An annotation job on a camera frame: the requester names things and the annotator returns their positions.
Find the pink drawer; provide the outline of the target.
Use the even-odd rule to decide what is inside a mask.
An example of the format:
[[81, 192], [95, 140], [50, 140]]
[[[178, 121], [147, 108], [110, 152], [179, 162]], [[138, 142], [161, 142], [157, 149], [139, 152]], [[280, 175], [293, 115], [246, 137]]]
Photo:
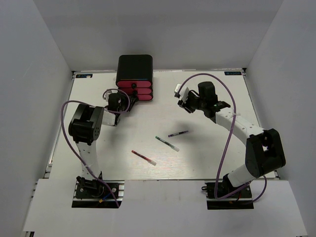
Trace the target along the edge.
[[137, 94], [151, 94], [152, 89], [151, 88], [121, 88], [122, 91], [124, 91], [126, 94], [131, 95], [134, 92]]
[[151, 94], [138, 94], [137, 98], [139, 101], [151, 101], [153, 96]]
[[148, 88], [152, 86], [150, 81], [146, 80], [123, 80], [117, 82], [117, 86], [120, 88]]

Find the purple pen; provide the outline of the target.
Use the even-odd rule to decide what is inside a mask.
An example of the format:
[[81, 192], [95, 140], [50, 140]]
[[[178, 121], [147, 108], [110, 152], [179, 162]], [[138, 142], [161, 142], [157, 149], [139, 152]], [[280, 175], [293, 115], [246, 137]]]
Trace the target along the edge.
[[173, 134], [169, 134], [168, 137], [174, 137], [174, 136], [186, 134], [186, 133], [188, 133], [188, 132], [189, 132], [188, 130], [180, 131], [180, 132], [176, 132], [176, 133], [173, 133]]

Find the green pen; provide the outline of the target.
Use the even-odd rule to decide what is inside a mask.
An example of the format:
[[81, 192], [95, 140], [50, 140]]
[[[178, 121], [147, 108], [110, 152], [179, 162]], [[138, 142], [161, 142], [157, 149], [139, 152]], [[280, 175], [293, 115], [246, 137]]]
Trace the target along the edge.
[[156, 136], [155, 138], [156, 138], [157, 140], [159, 140], [160, 142], [164, 143], [165, 145], [169, 146], [171, 149], [175, 150], [176, 152], [179, 152], [180, 149], [177, 148], [176, 146], [170, 144], [169, 142], [163, 140], [162, 138], [160, 138], [160, 137], [158, 137], [158, 136]]

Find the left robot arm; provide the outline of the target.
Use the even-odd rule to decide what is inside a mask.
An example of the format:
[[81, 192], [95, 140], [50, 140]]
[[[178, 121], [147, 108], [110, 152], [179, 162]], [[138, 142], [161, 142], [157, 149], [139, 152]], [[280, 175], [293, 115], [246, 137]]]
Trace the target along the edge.
[[117, 126], [120, 115], [129, 112], [138, 101], [136, 93], [128, 95], [121, 90], [116, 93], [108, 90], [103, 98], [108, 103], [104, 107], [80, 102], [68, 127], [68, 133], [75, 142], [81, 158], [80, 179], [92, 180], [87, 186], [87, 191], [93, 197], [99, 197], [104, 192], [104, 184], [95, 180], [103, 179], [96, 151], [96, 141], [101, 128], [103, 125]]

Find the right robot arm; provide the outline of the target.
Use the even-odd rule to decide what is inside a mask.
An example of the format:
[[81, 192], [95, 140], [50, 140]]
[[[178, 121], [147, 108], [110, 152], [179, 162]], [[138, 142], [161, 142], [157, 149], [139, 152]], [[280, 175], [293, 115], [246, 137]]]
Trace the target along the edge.
[[188, 113], [200, 110], [215, 124], [226, 128], [245, 145], [245, 162], [224, 176], [223, 192], [234, 197], [241, 185], [275, 171], [286, 164], [279, 133], [275, 129], [263, 129], [242, 116], [231, 106], [219, 101], [212, 82], [198, 84], [198, 94], [181, 84], [175, 87], [178, 105]]

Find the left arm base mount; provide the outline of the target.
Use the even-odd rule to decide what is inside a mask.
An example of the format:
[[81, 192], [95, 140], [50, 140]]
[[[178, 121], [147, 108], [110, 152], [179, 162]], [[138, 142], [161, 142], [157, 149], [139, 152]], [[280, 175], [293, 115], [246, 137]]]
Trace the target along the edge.
[[72, 208], [119, 208], [123, 200], [124, 182], [107, 182], [109, 188], [97, 180], [78, 176]]

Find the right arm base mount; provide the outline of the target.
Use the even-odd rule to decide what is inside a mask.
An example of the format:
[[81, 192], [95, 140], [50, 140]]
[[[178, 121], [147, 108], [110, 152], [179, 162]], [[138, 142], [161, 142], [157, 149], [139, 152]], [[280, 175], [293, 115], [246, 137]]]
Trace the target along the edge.
[[254, 208], [250, 186], [221, 200], [215, 198], [215, 182], [205, 183], [201, 191], [206, 195], [208, 210], [242, 210]]

